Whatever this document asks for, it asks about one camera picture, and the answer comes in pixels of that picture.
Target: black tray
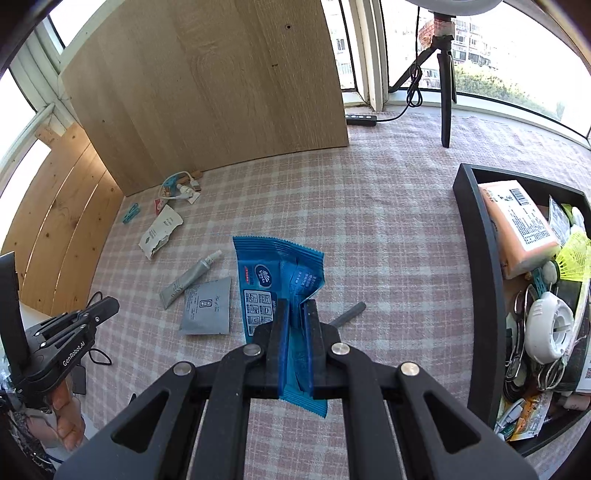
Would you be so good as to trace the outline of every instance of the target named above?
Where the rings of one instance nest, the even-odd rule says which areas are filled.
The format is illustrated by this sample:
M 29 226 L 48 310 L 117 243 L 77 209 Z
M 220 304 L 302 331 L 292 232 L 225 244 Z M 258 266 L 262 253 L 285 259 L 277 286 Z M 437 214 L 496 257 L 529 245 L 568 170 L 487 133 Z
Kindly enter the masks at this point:
M 491 428 L 495 425 L 502 395 L 505 371 L 505 299 L 503 277 L 491 219 L 479 183 L 518 180 L 538 205 L 548 205 L 548 195 L 558 203 L 569 203 L 581 210 L 587 235 L 591 237 L 591 209 L 580 190 L 498 168 L 462 163 L 453 183 L 453 193 L 462 219 L 474 308 L 474 350 L 468 408 Z M 586 412 L 568 411 L 542 428 L 540 434 L 527 440 L 511 442 L 523 456 L 559 437 Z

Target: yellow shuttlecock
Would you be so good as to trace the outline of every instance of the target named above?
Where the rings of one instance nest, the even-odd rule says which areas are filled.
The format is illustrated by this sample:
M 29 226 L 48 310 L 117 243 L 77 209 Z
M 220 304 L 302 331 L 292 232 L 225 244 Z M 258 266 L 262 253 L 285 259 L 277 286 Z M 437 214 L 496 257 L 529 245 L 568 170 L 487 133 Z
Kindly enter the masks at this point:
M 591 241 L 582 229 L 575 229 L 556 258 L 543 266 L 542 277 L 550 284 L 591 278 Z

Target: pink checkered fabric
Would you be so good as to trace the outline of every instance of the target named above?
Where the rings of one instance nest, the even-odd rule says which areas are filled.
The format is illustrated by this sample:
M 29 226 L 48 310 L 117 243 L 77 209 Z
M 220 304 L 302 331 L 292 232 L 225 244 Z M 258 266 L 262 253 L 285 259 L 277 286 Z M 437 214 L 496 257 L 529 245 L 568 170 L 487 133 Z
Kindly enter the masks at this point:
M 390 365 L 422 365 L 462 403 L 472 369 L 472 288 L 452 184 L 461 162 L 506 168 L 589 191 L 591 155 L 535 127 L 455 115 L 452 147 L 440 142 L 437 110 L 408 112 L 376 128 L 349 127 L 350 146 L 264 158 L 205 172 L 195 205 L 171 206 L 184 219 L 152 261 L 138 247 L 155 218 L 157 189 L 124 200 L 106 241 L 92 290 L 117 298 L 97 347 L 112 367 L 85 361 L 83 408 L 103 426 L 177 361 L 218 361 L 244 341 L 233 235 L 285 238 L 326 254 L 316 296 L 328 322 L 358 301 L 368 308 L 341 338 Z M 138 202 L 131 223 L 121 219 Z M 182 298 L 167 311 L 160 290 L 217 249 L 225 256 L 202 281 L 232 276 L 230 334 L 183 336 Z M 533 455 L 551 472 L 583 427 L 561 439 L 555 457 Z M 253 401 L 246 478 L 348 478 L 342 409 L 326 419 L 281 401 Z

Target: human hand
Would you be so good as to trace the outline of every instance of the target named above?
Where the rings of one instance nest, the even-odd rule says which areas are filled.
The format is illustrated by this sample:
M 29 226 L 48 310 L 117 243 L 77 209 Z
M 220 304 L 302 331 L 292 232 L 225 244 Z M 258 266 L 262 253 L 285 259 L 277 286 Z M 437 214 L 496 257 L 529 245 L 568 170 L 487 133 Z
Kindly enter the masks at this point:
M 59 438 L 64 447 L 71 452 L 82 444 L 86 428 L 80 413 L 80 400 L 72 396 L 69 383 L 66 380 L 48 397 L 51 406 L 56 412 L 56 429 L 54 430 L 47 422 L 38 417 L 29 417 L 27 427 L 31 434 L 44 444 L 49 445 L 52 440 Z

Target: black electronic device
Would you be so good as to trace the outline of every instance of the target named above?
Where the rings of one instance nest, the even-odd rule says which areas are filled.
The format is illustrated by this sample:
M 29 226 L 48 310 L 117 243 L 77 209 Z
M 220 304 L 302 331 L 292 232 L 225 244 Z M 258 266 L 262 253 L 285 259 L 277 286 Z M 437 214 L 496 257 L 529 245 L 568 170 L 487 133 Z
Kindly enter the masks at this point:
M 375 127 L 378 123 L 378 117 L 364 113 L 347 113 L 345 115 L 347 125 L 362 125 L 364 127 Z
M 352 479 L 401 480 L 403 469 L 409 480 L 538 478 L 417 364 L 389 367 L 342 343 L 334 326 L 319 322 L 314 300 L 303 304 L 302 315 L 313 397 L 342 400 Z M 175 364 L 66 460 L 56 480 L 81 472 L 86 480 L 243 478 L 251 399 L 278 398 L 288 322 L 288 303 L 278 299 L 274 321 L 256 328 L 253 343 L 213 364 Z
M 84 310 L 63 313 L 25 331 L 18 302 L 14 252 L 0 257 L 0 339 L 10 368 L 10 380 L 29 407 L 43 405 L 95 344 L 96 328 L 119 311 L 119 302 L 105 297 Z

